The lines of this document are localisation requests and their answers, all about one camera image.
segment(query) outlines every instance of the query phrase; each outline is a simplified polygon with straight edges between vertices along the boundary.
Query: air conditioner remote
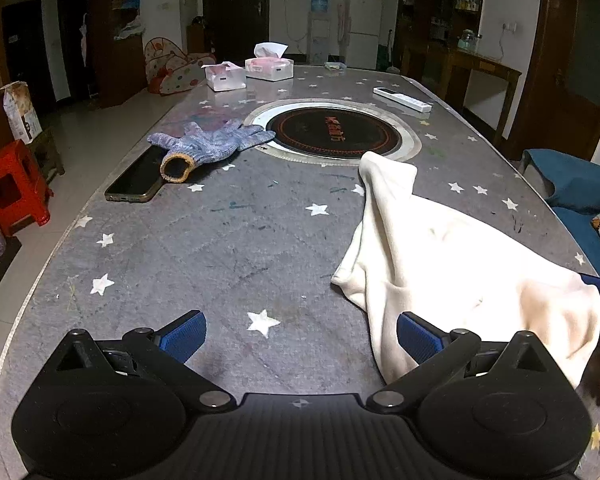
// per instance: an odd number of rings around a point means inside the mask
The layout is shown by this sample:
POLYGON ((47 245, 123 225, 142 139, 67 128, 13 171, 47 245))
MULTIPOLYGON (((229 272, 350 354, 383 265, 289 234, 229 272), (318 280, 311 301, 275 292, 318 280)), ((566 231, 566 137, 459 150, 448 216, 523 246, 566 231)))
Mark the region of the air conditioner remote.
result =
POLYGON ((401 94, 400 92, 394 92, 393 90, 389 90, 388 88, 374 88, 374 94, 377 94, 382 97, 386 97, 387 99, 391 99, 391 101, 395 101, 400 103, 401 105, 407 106, 422 113, 428 113, 431 111, 431 105, 428 103, 423 103, 422 101, 418 101, 413 97, 409 97, 406 94, 401 94))

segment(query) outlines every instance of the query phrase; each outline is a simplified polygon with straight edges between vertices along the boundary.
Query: blue glove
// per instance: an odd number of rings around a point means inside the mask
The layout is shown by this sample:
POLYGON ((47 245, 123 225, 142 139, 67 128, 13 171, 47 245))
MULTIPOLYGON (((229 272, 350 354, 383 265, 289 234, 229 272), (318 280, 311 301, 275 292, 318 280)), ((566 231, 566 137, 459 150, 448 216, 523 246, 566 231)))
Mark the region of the blue glove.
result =
POLYGON ((167 134, 151 134, 147 140, 169 152, 160 165, 160 173, 169 182, 184 182, 189 173, 202 164, 218 162, 233 152, 269 142, 275 132, 262 126, 242 126, 240 119, 232 119, 219 130, 206 132, 196 123, 185 127, 184 137, 178 139, 167 134))

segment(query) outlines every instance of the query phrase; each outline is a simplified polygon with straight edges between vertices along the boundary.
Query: red plastic stool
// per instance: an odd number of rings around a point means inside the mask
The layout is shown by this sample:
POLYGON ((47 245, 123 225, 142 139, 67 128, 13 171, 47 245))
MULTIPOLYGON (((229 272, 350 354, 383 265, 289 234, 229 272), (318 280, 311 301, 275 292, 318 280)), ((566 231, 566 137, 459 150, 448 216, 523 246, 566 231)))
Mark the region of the red plastic stool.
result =
POLYGON ((29 215, 38 225, 49 222, 46 200, 53 195, 24 142, 16 140, 0 150, 0 229, 5 236, 29 215))

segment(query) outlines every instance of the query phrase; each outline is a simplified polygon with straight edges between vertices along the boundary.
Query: refrigerator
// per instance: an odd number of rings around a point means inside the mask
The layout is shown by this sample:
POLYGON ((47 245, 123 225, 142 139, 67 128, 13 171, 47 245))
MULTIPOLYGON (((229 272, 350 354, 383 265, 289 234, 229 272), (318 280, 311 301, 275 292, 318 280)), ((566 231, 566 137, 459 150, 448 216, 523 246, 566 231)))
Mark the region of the refrigerator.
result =
POLYGON ((376 69, 383 0, 344 0, 341 50, 347 66, 376 69))

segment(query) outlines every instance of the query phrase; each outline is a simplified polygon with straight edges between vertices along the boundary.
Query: blue gripper pad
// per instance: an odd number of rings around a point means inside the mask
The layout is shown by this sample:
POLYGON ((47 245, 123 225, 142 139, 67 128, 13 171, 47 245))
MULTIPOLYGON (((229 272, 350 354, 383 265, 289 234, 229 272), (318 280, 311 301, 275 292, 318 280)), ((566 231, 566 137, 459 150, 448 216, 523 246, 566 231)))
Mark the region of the blue gripper pad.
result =
POLYGON ((158 347, 176 361, 185 363, 203 345, 206 319, 202 312, 191 310, 155 333, 158 347))
POLYGON ((400 314, 397 323, 398 343, 419 365, 442 351, 442 339, 416 323, 405 313, 400 314))

